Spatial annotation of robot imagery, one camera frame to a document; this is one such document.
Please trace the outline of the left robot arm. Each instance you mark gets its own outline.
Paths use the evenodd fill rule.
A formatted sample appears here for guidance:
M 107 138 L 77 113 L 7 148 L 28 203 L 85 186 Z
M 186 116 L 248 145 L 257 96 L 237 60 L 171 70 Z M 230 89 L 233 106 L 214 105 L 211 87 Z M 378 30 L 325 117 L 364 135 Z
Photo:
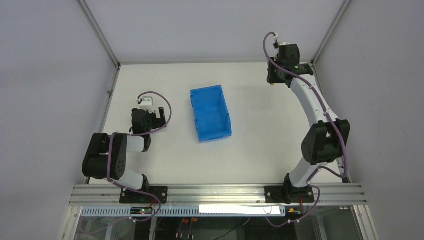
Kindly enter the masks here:
M 127 167 L 128 153 L 144 153 L 151 146 L 150 133 L 166 125 L 165 110 L 134 108 L 131 110 L 132 133 L 94 133 L 82 162 L 82 173 L 87 178 L 111 181 L 123 188 L 150 192 L 147 176 Z

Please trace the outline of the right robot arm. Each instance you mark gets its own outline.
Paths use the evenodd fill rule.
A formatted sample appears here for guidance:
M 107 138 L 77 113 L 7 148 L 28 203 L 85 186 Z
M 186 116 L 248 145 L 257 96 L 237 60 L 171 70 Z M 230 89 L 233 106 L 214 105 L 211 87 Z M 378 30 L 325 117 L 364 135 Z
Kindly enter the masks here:
M 345 155 L 351 125 L 330 109 L 316 79 L 304 77 L 313 76 L 314 72 L 307 63 L 300 62 L 298 46 L 277 41 L 273 47 L 278 52 L 268 58 L 267 83 L 285 84 L 295 94 L 310 129 L 301 142 L 302 158 L 295 169 L 285 176 L 282 186 L 266 187 L 265 190 L 278 203 L 312 203 L 311 180 L 319 170 Z

